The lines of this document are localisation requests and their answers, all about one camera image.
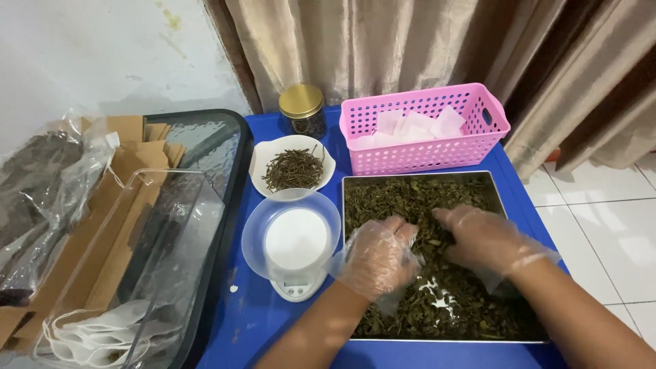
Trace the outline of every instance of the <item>forearm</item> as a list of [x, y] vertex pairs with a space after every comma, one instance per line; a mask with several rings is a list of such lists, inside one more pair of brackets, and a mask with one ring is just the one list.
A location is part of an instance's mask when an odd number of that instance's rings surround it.
[[341, 282], [333, 282], [255, 367], [328, 368], [369, 304]]
[[510, 275], [574, 367], [656, 368], [656, 352], [547, 259]]

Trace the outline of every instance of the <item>blue table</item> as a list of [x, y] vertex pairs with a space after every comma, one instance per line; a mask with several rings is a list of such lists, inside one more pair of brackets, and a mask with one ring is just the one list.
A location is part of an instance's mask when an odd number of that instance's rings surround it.
[[[341, 180], [352, 174], [350, 157], [346, 141], [339, 131], [340, 107], [326, 108], [325, 114], [328, 134], [321, 142], [337, 161], [337, 167], [333, 178], [320, 192], [341, 209]], [[246, 121], [253, 131], [255, 144], [291, 133], [281, 114], [248, 116]], [[501, 145], [497, 144], [479, 165], [433, 172], [468, 170], [492, 172], [508, 217], [517, 223], [520, 230], [555, 250]], [[238, 290], [227, 292], [224, 301], [217, 306], [210, 343], [198, 368], [251, 367], [332, 283], [329, 278], [313, 298], [303, 303], [290, 303], [278, 296], [268, 280], [250, 270], [241, 254], [241, 230], [248, 215], [263, 199], [249, 178], [244, 189], [229, 261], [229, 268], [234, 269], [231, 284], [237, 286]], [[337, 355], [333, 367], [528, 369], [564, 368], [565, 364], [552, 345], [349, 341]]]

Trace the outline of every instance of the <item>stainless steel tray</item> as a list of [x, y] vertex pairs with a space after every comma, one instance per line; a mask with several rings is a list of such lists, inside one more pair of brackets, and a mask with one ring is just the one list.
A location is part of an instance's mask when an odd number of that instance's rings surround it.
[[[344, 190], [347, 186], [360, 185], [360, 184], [375, 184], [383, 183], [389, 178], [403, 179], [406, 181], [418, 182], [431, 182], [439, 181], [441, 183], [467, 183], [469, 181], [480, 181], [483, 183], [485, 189], [485, 197], [489, 201], [489, 210], [508, 218], [506, 210], [501, 202], [501, 196], [497, 185], [492, 178], [492, 173], [489, 171], [460, 171], [450, 173], [411, 173], [403, 175], [378, 175], [378, 176], [353, 176], [344, 177], [342, 179], [342, 237], [346, 241], [346, 216], [344, 209]], [[517, 295], [519, 293], [514, 289], [514, 286], [507, 283], [503, 286], [503, 290], [507, 295]], [[416, 341], [416, 342], [472, 342], [472, 343], [548, 343], [548, 341], [484, 341], [484, 340], [448, 340], [448, 339], [381, 339], [381, 338], [352, 338], [352, 341]]]

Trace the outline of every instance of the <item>gold jar lid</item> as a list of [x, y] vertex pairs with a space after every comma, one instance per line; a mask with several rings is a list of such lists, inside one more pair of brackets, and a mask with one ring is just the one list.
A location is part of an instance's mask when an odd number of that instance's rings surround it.
[[293, 85], [280, 94], [278, 99], [280, 112], [292, 119], [313, 116], [323, 107], [321, 90], [312, 85]]

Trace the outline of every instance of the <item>white wall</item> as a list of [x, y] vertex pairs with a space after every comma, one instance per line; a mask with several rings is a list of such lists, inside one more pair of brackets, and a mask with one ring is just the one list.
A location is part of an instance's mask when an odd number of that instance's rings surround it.
[[84, 106], [251, 110], [202, 0], [0, 1], [0, 152]]

